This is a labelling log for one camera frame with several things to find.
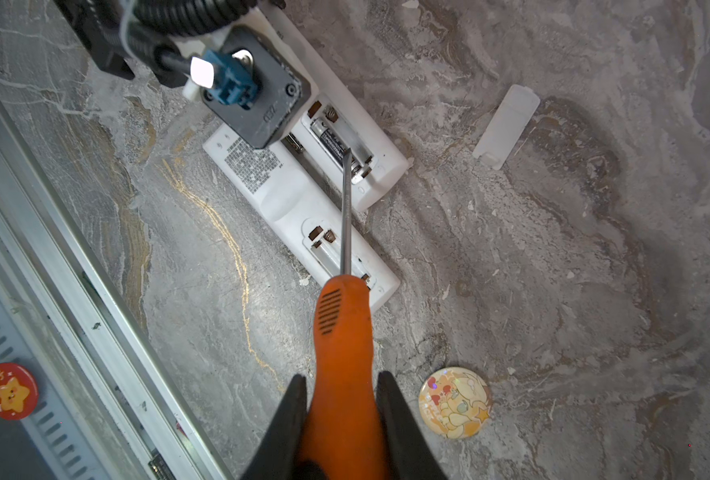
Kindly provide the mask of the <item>round wooden coaster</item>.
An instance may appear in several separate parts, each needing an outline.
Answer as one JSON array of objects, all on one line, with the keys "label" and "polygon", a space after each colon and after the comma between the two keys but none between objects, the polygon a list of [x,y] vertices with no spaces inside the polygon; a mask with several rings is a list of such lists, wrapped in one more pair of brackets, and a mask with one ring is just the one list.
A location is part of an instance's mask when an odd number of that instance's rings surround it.
[{"label": "round wooden coaster", "polygon": [[445,367],[431,374],[418,394],[418,408],[425,425],[450,440],[471,438],[490,419],[492,393],[475,372]]}]

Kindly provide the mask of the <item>black batteries in remote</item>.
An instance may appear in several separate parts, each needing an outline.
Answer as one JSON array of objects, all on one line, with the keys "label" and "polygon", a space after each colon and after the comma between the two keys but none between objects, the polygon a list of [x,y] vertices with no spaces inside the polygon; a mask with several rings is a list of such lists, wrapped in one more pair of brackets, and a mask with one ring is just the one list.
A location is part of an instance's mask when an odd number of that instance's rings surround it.
[{"label": "black batteries in remote", "polygon": [[373,155],[348,123],[343,120],[332,123],[326,117],[318,117],[312,121],[310,129],[318,143],[340,169],[343,169],[345,154],[351,153],[353,184],[369,176],[372,171]]}]

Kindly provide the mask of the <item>aluminium front rail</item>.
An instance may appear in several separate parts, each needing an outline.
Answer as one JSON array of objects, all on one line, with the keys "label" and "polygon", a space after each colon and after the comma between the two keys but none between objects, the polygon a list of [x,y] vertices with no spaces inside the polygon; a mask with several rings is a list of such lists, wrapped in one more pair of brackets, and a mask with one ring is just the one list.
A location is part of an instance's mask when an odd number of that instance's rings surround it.
[{"label": "aluminium front rail", "polygon": [[59,477],[229,477],[1,101],[0,305],[0,361],[46,381],[24,425]]}]

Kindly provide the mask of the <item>white battery cover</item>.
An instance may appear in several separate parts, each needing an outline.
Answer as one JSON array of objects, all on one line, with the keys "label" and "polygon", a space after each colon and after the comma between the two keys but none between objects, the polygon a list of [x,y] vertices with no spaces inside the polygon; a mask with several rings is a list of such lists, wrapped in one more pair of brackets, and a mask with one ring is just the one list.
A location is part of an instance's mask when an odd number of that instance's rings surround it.
[{"label": "white battery cover", "polygon": [[473,149],[473,158],[494,170],[500,170],[540,102],[532,89],[511,85]]}]

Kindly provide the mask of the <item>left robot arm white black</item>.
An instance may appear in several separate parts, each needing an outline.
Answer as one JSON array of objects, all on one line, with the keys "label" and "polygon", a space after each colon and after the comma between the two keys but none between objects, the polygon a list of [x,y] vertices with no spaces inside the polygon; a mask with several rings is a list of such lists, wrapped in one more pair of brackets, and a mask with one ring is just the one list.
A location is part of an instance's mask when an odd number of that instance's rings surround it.
[{"label": "left robot arm white black", "polygon": [[183,86],[189,60],[175,37],[213,33],[245,17],[257,0],[138,1],[131,18],[121,24],[118,1],[61,1],[55,4],[73,32],[103,72],[132,80],[131,58],[147,66],[168,88]]}]

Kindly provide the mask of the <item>orange handled screwdriver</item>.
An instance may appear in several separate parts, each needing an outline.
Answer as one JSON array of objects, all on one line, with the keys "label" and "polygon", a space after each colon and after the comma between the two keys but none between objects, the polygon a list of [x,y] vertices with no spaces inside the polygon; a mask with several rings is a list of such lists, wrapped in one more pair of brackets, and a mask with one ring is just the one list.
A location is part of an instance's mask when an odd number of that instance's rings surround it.
[{"label": "orange handled screwdriver", "polygon": [[369,289],[352,274],[351,170],[343,158],[340,273],[324,285],[314,316],[316,379],[298,461],[328,479],[387,479],[387,447],[372,381]]}]

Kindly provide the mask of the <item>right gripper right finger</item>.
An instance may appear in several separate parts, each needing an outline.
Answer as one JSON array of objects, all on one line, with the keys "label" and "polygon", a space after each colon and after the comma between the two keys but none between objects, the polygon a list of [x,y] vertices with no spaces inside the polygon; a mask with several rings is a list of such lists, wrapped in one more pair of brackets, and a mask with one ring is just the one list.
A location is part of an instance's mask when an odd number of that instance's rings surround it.
[{"label": "right gripper right finger", "polygon": [[376,403],[392,479],[446,479],[392,373],[377,378]]}]

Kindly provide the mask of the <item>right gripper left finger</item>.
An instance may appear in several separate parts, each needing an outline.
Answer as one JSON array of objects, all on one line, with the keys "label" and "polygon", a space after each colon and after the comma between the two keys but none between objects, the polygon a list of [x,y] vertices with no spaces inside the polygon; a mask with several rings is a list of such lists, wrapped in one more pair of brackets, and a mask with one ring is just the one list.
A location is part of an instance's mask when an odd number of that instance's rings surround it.
[{"label": "right gripper left finger", "polygon": [[292,479],[306,417],[306,378],[296,374],[241,479]]}]

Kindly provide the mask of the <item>white remote control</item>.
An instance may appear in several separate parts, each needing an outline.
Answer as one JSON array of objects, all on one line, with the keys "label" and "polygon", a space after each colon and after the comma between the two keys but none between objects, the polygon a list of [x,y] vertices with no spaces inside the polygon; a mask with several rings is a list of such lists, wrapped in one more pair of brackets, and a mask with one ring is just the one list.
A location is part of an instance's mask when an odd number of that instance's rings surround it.
[{"label": "white remote control", "polygon": [[340,208],[285,146],[254,149],[223,124],[203,149],[319,285],[340,274]]},{"label": "white remote control", "polygon": [[262,1],[260,10],[317,88],[283,143],[336,187],[341,186],[343,155],[349,150],[353,208],[366,211],[397,184],[408,160],[281,8]]}]

